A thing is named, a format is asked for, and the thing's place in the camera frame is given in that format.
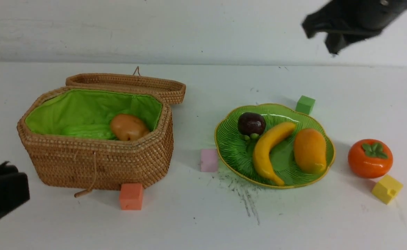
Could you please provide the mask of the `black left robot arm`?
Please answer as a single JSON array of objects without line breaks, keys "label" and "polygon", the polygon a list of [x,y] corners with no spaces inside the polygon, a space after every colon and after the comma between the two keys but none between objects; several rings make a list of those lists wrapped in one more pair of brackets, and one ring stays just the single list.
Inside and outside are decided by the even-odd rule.
[{"label": "black left robot arm", "polygon": [[0,164],[0,219],[30,199],[27,174],[9,161]]}]

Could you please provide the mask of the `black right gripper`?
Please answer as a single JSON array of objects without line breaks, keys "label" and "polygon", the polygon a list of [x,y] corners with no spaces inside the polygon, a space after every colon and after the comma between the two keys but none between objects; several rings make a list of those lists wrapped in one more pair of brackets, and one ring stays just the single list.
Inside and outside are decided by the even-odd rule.
[{"label": "black right gripper", "polygon": [[407,0],[331,0],[308,14],[302,28],[308,39],[327,33],[328,52],[337,55],[357,42],[379,36],[407,11]]}]

